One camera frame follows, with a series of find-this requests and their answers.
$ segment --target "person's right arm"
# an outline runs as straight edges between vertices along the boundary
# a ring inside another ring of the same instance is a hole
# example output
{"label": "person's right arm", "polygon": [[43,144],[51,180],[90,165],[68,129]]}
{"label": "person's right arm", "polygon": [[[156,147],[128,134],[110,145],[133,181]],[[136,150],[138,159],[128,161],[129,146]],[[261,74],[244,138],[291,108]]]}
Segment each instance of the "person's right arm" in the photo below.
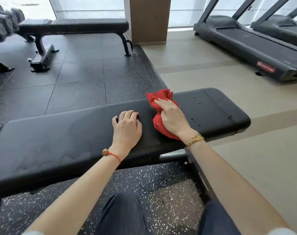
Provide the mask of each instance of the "person's right arm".
{"label": "person's right arm", "polygon": [[[182,111],[171,101],[160,99],[155,103],[163,109],[166,129],[185,144],[192,142],[197,131]],[[204,140],[192,144],[189,150],[242,235],[267,235],[276,228],[289,228],[274,207]]]}

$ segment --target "red towel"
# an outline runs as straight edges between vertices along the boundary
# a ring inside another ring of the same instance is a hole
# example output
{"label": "red towel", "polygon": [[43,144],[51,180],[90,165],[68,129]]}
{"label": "red towel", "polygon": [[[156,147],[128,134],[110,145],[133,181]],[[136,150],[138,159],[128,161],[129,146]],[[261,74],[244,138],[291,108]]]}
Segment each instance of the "red towel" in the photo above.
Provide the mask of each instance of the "red towel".
{"label": "red towel", "polygon": [[178,106],[178,103],[172,99],[173,93],[174,92],[170,91],[169,89],[163,89],[163,90],[159,90],[156,93],[146,93],[146,97],[147,97],[149,103],[151,104],[151,106],[153,106],[157,110],[157,115],[155,115],[155,117],[153,119],[154,128],[157,131],[159,131],[160,133],[162,133],[163,135],[166,135],[168,138],[180,140],[180,138],[178,138],[176,135],[174,135],[174,134],[170,133],[168,130],[166,130],[165,126],[162,123],[162,116],[161,116],[162,108],[154,102],[154,100],[158,100],[158,98],[163,99],[163,100],[169,99],[169,100],[173,101]]}

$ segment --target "treadmill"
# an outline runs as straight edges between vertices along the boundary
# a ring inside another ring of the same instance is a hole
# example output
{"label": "treadmill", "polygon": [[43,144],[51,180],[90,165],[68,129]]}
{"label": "treadmill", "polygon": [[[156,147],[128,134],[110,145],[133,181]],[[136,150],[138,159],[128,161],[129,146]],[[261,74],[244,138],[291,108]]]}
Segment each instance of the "treadmill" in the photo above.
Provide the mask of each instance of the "treadmill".
{"label": "treadmill", "polygon": [[297,46],[297,8],[287,16],[274,15],[288,0],[278,0],[264,15],[251,24],[255,31],[281,39]]}
{"label": "treadmill", "polygon": [[255,0],[245,0],[232,16],[210,16],[219,0],[210,0],[199,21],[195,36],[214,42],[278,81],[297,78],[297,46],[253,31],[237,20]]}

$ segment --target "bench pad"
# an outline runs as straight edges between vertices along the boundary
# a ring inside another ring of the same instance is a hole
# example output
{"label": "bench pad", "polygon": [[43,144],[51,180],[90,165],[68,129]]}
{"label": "bench pad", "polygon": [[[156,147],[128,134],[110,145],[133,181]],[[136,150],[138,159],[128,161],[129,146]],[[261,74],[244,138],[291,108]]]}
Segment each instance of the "bench pad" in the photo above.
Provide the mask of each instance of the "bench pad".
{"label": "bench pad", "polygon": [[[214,88],[175,93],[173,98],[206,141],[242,132],[251,123]],[[0,129],[0,198],[84,174],[111,145],[113,116],[131,109],[140,113],[143,135],[120,168],[158,163],[159,155],[184,147],[154,129],[156,110],[147,99],[10,121]]]}
{"label": "bench pad", "polygon": [[33,36],[125,33],[129,29],[126,19],[57,19],[25,20],[19,24],[20,31]]}

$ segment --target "forearm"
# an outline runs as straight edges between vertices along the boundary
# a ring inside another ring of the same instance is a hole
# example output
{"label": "forearm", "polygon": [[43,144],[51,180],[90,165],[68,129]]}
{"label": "forearm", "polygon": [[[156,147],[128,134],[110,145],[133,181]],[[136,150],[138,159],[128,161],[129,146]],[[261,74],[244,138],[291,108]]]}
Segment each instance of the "forearm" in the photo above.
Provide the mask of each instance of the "forearm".
{"label": "forearm", "polygon": [[55,200],[26,232],[76,235],[118,165],[119,161],[114,156],[102,157]]}
{"label": "forearm", "polygon": [[[189,143],[196,132],[186,134]],[[189,147],[209,184],[243,235],[266,235],[272,229],[289,227],[271,204],[205,141]]]}

